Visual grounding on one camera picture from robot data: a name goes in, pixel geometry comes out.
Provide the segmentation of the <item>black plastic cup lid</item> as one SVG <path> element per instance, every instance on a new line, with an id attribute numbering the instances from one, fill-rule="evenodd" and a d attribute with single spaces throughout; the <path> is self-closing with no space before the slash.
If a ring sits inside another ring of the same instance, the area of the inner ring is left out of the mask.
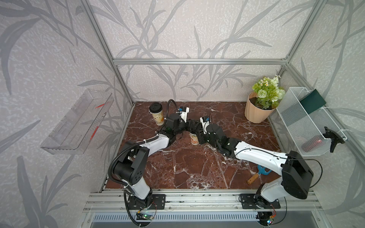
<path id="1" fill-rule="evenodd" d="M 163 110 L 163 107 L 160 103 L 154 102 L 149 106 L 149 111 L 152 114 L 158 114 Z"/>

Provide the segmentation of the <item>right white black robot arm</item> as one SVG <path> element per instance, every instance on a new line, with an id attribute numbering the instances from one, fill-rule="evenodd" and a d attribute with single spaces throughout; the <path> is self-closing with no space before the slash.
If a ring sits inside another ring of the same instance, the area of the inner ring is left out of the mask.
<path id="1" fill-rule="evenodd" d="M 257 200 L 273 202 L 289 195 L 301 200 L 308 197 L 314 173 L 298 152 L 273 152 L 227 137 L 215 123 L 200 123 L 194 130 L 200 144 L 208 143 L 225 157 L 255 163 L 280 176 L 258 188 Z"/>

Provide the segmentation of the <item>pink flower pot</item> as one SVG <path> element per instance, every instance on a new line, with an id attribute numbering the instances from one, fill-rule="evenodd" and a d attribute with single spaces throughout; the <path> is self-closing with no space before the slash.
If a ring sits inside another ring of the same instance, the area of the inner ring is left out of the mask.
<path id="1" fill-rule="evenodd" d="M 256 98 L 257 94 L 255 92 L 251 92 L 248 96 L 246 107 L 245 107 L 245 117 L 248 121 L 259 124 L 263 122 L 265 119 L 271 115 L 275 109 L 264 110 L 256 107 L 252 102 L 252 98 Z"/>

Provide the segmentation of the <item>printed paper cup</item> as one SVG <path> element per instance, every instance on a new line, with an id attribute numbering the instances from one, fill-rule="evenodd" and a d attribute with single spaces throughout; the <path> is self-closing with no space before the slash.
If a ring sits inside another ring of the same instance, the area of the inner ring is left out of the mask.
<path id="1" fill-rule="evenodd" d="M 158 114 L 152 114 L 150 113 L 153 118 L 154 118 L 154 121 L 155 123 L 158 125 L 158 126 L 162 126 L 164 124 L 164 117 L 163 117 L 163 111 L 161 111 L 160 113 Z"/>
<path id="2" fill-rule="evenodd" d="M 199 145 L 199 140 L 196 134 L 190 133 L 190 139 L 192 145 Z"/>

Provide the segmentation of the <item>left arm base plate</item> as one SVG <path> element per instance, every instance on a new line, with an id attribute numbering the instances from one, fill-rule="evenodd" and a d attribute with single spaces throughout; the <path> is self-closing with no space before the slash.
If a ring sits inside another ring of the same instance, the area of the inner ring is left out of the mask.
<path id="1" fill-rule="evenodd" d="M 128 197 L 126 202 L 130 210 L 141 210 L 149 208 L 150 206 L 152 206 L 152 209 L 157 208 L 157 210 L 164 210 L 166 203 L 166 195 L 152 194 L 148 195 L 146 199 L 139 199 L 135 196 L 130 196 Z"/>

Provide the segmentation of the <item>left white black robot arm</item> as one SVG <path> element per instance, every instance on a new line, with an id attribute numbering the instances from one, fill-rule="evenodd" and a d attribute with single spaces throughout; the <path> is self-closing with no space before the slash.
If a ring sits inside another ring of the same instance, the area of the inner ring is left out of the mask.
<path id="1" fill-rule="evenodd" d="M 124 185 L 132 196 L 140 200 L 149 198 L 152 190 L 143 178 L 148 157 L 171 146 L 177 135 L 184 132 L 196 135 L 202 129 L 199 120 L 183 119 L 183 116 L 184 113 L 168 116 L 161 129 L 152 138 L 127 142 L 109 165 L 109 179 Z"/>

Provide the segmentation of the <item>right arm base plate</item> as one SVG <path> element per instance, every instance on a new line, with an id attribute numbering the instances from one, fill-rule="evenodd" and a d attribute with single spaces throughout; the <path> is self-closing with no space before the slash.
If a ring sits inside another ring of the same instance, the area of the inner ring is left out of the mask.
<path id="1" fill-rule="evenodd" d="M 266 199 L 262 198 L 261 196 L 257 196 L 256 194 L 240 194 L 239 195 L 239 202 L 242 205 L 243 209 L 252 209 L 252 210 L 259 210 L 259 209 L 280 209 L 281 205 L 277 200 L 274 202 L 269 202 Z"/>

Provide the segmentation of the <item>clear acrylic wall shelf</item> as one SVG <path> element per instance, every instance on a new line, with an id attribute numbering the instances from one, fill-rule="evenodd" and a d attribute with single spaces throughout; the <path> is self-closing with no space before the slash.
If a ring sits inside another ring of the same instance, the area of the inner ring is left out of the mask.
<path id="1" fill-rule="evenodd" d="M 42 142 L 41 149 L 52 155 L 84 154 L 113 102 L 111 92 L 85 90 Z"/>

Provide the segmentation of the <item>green white artificial flowers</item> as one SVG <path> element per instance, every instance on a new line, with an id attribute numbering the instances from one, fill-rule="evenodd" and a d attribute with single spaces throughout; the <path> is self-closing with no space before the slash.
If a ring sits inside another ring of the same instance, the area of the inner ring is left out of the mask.
<path id="1" fill-rule="evenodd" d="M 256 93 L 255 106 L 263 110 L 275 109 L 284 98 L 286 91 L 279 87 L 281 76 L 275 75 L 273 78 L 264 77 L 252 86 Z"/>

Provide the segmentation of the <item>dark green card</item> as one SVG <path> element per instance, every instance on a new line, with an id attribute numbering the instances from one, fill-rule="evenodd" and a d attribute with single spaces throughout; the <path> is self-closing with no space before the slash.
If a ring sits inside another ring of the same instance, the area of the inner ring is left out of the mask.
<path id="1" fill-rule="evenodd" d="M 325 99 L 316 89 L 300 99 L 299 102 L 308 114 L 315 112 L 316 110 L 327 104 Z"/>

